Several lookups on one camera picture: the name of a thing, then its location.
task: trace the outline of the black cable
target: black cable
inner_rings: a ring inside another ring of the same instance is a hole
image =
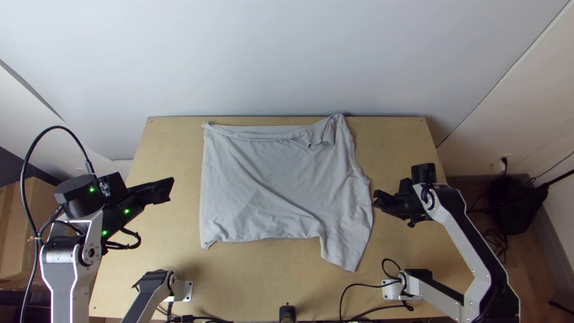
[[[80,234],[80,235],[84,235],[85,233],[82,232],[82,230],[76,228],[73,224],[71,223],[67,223],[66,221],[60,221],[60,220],[54,220],[52,221],[52,223],[54,224],[62,224],[64,226],[67,226],[69,228],[71,228],[72,230],[76,231],[76,233]]]
[[[94,167],[91,164],[90,159],[88,158],[88,155],[86,154],[86,150],[84,149],[84,146],[82,146],[80,140],[76,137],[76,135],[74,135],[74,133],[72,133],[68,128],[63,127],[63,126],[52,126],[52,127],[45,129],[44,131],[42,131],[34,139],[34,141],[32,141],[32,145],[30,145],[30,148],[28,148],[28,152],[24,156],[24,161],[22,163],[22,172],[20,173],[20,197],[22,198],[22,206],[24,207],[24,212],[26,213],[26,216],[28,218],[28,224],[30,225],[30,229],[32,230],[32,236],[34,238],[35,243],[34,243],[34,264],[32,266],[32,272],[30,273],[30,279],[28,280],[28,284],[26,285],[26,292],[24,293],[24,300],[22,302],[22,309],[20,311],[20,323],[24,322],[24,315],[26,313],[26,306],[28,305],[28,301],[29,301],[29,297],[30,297],[30,287],[32,286],[32,282],[34,281],[34,276],[36,275],[36,270],[38,269],[38,252],[39,252],[40,238],[41,238],[38,236],[38,229],[36,228],[36,224],[34,224],[34,220],[32,219],[32,214],[30,214],[30,208],[28,207],[28,201],[26,200],[26,184],[25,184],[26,169],[28,169],[28,164],[30,162],[30,156],[32,155],[32,152],[34,151],[34,148],[36,148],[36,145],[38,145],[38,142],[40,141],[40,139],[42,139],[42,137],[46,133],[48,133],[54,129],[62,129],[64,131],[68,132],[72,136],[72,138],[75,140],[76,144],[78,144],[80,150],[82,151],[82,154],[84,155],[84,161],[86,163],[86,169],[91,174],[94,174]]]
[[[385,275],[387,275],[388,278],[392,278],[392,279],[396,279],[398,281],[400,281],[400,278],[392,276],[391,274],[389,274],[385,269],[384,269],[384,264],[390,261],[391,263],[395,264],[396,268],[399,270],[399,272],[401,272],[401,267],[399,266],[399,264],[397,264],[394,260],[390,259],[390,258],[385,258],[383,259],[383,261],[381,261],[381,268],[383,268],[383,273]]]
[[[42,238],[42,236],[44,235],[44,231],[50,226],[50,224],[52,224],[52,222],[58,217],[58,215],[60,215],[63,208],[64,208],[63,204],[58,205],[58,207],[54,210],[52,215],[50,215],[50,217],[48,218],[48,221],[46,221],[46,223],[44,223],[44,225],[40,227],[40,230],[38,230],[38,237]]]
[[[392,281],[383,285],[368,285],[368,284],[361,284],[361,283],[355,283],[355,284],[350,284],[349,286],[345,287],[345,289],[343,290],[343,293],[341,294],[341,298],[339,299],[339,321],[343,321],[343,297],[345,296],[345,293],[347,292],[347,290],[353,286],[363,286],[363,287],[371,287],[371,288],[383,288],[389,285],[393,285],[393,284],[397,284],[398,282],[400,282],[401,280],[397,280],[397,281]]]
[[[502,183],[504,182],[504,179],[506,178],[506,174],[508,173],[508,159],[506,157],[502,157],[501,161],[502,161],[502,163],[504,163],[504,173],[502,173],[502,177],[500,179],[500,184],[502,185]],[[479,212],[478,210],[475,210],[474,207],[477,205],[478,201],[480,201],[488,192],[489,192],[488,189],[486,189],[484,192],[482,192],[477,197],[477,199],[474,201],[472,206],[470,208],[466,209],[466,214]]]
[[[546,173],[548,173],[549,171],[553,170],[556,166],[562,164],[563,161],[567,160],[567,159],[570,158],[570,156],[572,156],[572,155],[574,155],[574,150],[573,150],[570,154],[568,154],[568,156],[562,158],[562,159],[561,159],[558,163],[556,163],[554,166],[552,166],[552,167],[550,167],[549,169],[547,169],[544,173],[542,173],[542,174],[540,174],[540,175],[538,175],[538,176],[531,177],[531,178],[526,182],[526,184],[528,185],[528,184],[534,183],[539,177],[544,176]]]
[[[389,273],[387,272],[387,270],[384,268],[384,264],[385,264],[387,261],[390,261],[391,263],[393,263],[393,264],[396,266],[396,268],[399,270],[399,275],[401,275],[402,278],[403,278],[403,280],[404,280],[404,286],[402,287],[401,295],[406,295],[406,296],[408,296],[408,297],[412,297],[412,296],[413,296],[413,295],[408,294],[408,293],[405,292],[405,290],[407,289],[407,277],[406,277],[406,275],[405,275],[404,273],[401,272],[401,267],[400,267],[394,260],[392,260],[392,259],[390,259],[390,258],[385,258],[385,259],[383,259],[383,261],[381,261],[381,268],[383,269],[383,272],[385,273],[385,275],[387,275],[387,277],[388,277],[389,279],[393,279],[393,281],[391,281],[391,282],[389,282],[389,283],[386,283],[386,284],[383,284],[383,285],[368,285],[368,284],[355,283],[355,284],[350,284],[349,286],[345,287],[345,289],[343,290],[343,293],[341,294],[341,298],[339,299],[339,323],[352,322],[352,321],[357,321],[357,320],[359,320],[359,319],[360,319],[360,321],[372,322],[372,320],[364,319],[363,316],[365,316],[365,315],[367,315],[367,314],[369,314],[369,313],[373,313],[373,312],[375,312],[375,311],[384,310],[384,309],[394,309],[394,308],[398,308],[398,307],[404,307],[404,308],[406,308],[407,310],[409,310],[409,311],[411,311],[411,312],[414,311],[414,308],[413,308],[412,306],[408,305],[407,302],[403,300],[401,305],[389,305],[389,306],[376,307],[376,308],[374,308],[374,309],[371,309],[371,310],[368,310],[368,311],[366,311],[366,312],[364,312],[364,313],[361,313],[361,314],[359,314],[359,315],[356,315],[355,317],[353,317],[353,318],[350,319],[350,320],[343,320],[343,314],[342,314],[342,311],[343,311],[343,310],[342,310],[342,308],[343,308],[343,297],[345,296],[345,293],[347,292],[347,290],[348,290],[349,288],[351,288],[351,287],[353,287],[353,286],[364,286],[364,287],[371,287],[371,288],[383,288],[383,287],[386,287],[386,286],[389,286],[389,285],[393,285],[393,284],[397,284],[397,283],[400,283],[400,282],[401,282],[401,279],[400,279],[400,278],[398,278],[397,276],[393,276],[393,275],[389,274]]]
[[[182,316],[179,316],[177,318],[170,319],[170,320],[166,321],[166,323],[168,323],[168,322],[174,322],[174,323],[187,322],[187,323],[190,323],[190,322],[194,322],[196,319],[205,319],[208,322],[215,322],[215,323],[233,323],[230,321],[225,321],[223,319],[213,318],[211,316],[193,316],[193,315],[182,315]]]
[[[407,305],[407,302],[403,301],[403,303],[402,303],[401,305],[388,305],[388,306],[375,307],[375,308],[373,308],[373,309],[370,309],[370,310],[368,310],[368,311],[366,311],[366,312],[364,312],[364,313],[361,313],[361,314],[355,316],[355,317],[352,318],[350,321],[357,321],[359,318],[361,318],[361,317],[363,317],[363,316],[365,316],[365,315],[367,315],[367,314],[376,312],[376,311],[378,311],[378,310],[396,309],[396,308],[399,308],[399,307],[406,307],[407,310],[409,310],[410,312],[414,311],[414,308],[413,308],[412,306]]]
[[[115,250],[136,249],[137,247],[139,247],[142,244],[142,238],[139,236],[139,234],[137,232],[133,232],[133,231],[128,230],[126,228],[121,228],[120,231],[122,233],[129,235],[129,236],[135,237],[138,241],[136,243],[134,243],[133,245],[130,245],[129,243],[126,245],[123,245],[121,243],[114,242],[114,241],[106,241],[105,246],[108,249],[115,249]]]
[[[566,307],[562,306],[561,304],[556,303],[555,301],[548,301],[548,304],[556,307],[557,309],[561,309],[570,315],[574,315],[574,311],[567,309]]]

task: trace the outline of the cardboard box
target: cardboard box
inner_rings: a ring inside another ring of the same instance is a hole
[[[38,178],[26,179],[26,198],[36,228],[40,228],[57,207],[54,187]],[[44,233],[44,241],[49,230]],[[20,198],[20,183],[0,188],[0,290],[24,290],[34,261],[34,242]],[[33,289],[46,289],[36,271]]]

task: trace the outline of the white wall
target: white wall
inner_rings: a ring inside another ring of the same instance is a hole
[[[152,115],[425,115],[439,143],[566,2],[10,1],[0,59],[111,159]]]
[[[0,146],[23,158],[34,138],[47,127],[66,126],[58,116],[0,67]],[[115,164],[84,144],[99,175],[116,171]],[[64,131],[53,130],[40,141],[31,162],[50,175],[67,179],[81,173],[84,159],[75,141]]]
[[[541,174],[574,150],[574,8],[570,2],[494,90],[438,147],[447,175]],[[574,168],[574,157],[539,178]],[[552,186],[544,207],[574,267],[574,177]]]

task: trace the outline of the power cable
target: power cable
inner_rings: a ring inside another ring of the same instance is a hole
[[[24,212],[26,213],[26,217],[28,218],[28,224],[30,225],[30,229],[32,230],[32,237],[34,239],[34,262],[32,265],[32,272],[30,273],[30,278],[28,279],[28,284],[26,285],[26,292],[24,293],[24,300],[22,301],[22,309],[20,311],[20,323],[24,323],[24,316],[26,314],[26,306],[28,305],[28,301],[30,298],[30,288],[32,286],[32,282],[34,281],[34,276],[36,275],[36,271],[38,270],[38,252],[39,252],[39,247],[41,245],[41,238],[42,238],[41,236],[39,236],[39,232],[36,228],[36,224],[34,223],[34,220],[32,219],[32,214],[30,213],[30,208],[28,207],[28,200],[26,199],[26,184],[25,184],[26,170],[28,169],[28,164],[30,163],[30,157],[34,151],[34,148],[36,148],[36,145],[38,145],[38,142],[40,141],[40,139],[42,139],[42,137],[44,137],[44,135],[46,133],[48,133],[54,129],[62,129],[64,131],[68,132],[72,136],[72,138],[74,139],[76,144],[78,144],[78,147],[82,151],[82,155],[84,156],[84,162],[86,164],[86,169],[90,172],[90,174],[94,174],[94,167],[91,164],[91,161],[88,158],[88,155],[86,154],[86,150],[84,149],[84,146],[82,146],[82,143],[80,142],[78,137],[76,137],[76,135],[74,135],[74,133],[66,127],[52,126],[52,127],[45,129],[32,141],[30,148],[28,148],[28,152],[26,153],[26,155],[24,157],[24,161],[22,163],[22,172],[20,173],[20,197],[22,198],[22,206],[24,207]]]

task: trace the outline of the metal bracket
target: metal bracket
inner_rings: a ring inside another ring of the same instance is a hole
[[[388,284],[390,282],[393,282],[394,279],[383,279],[381,281],[381,285],[385,285]],[[397,282],[396,284],[392,284],[392,285],[388,285],[385,287],[381,287],[381,290],[383,292],[383,297],[385,300],[421,300],[422,298],[417,294],[413,294],[411,293],[409,290],[405,290],[405,292],[413,295],[413,296],[407,296],[407,295],[401,295],[402,294],[402,289],[405,286],[405,280],[401,275],[401,281]]]
[[[192,281],[180,281],[175,274],[172,274],[169,278],[169,288],[173,292],[173,296],[168,296],[163,301],[191,301]]]

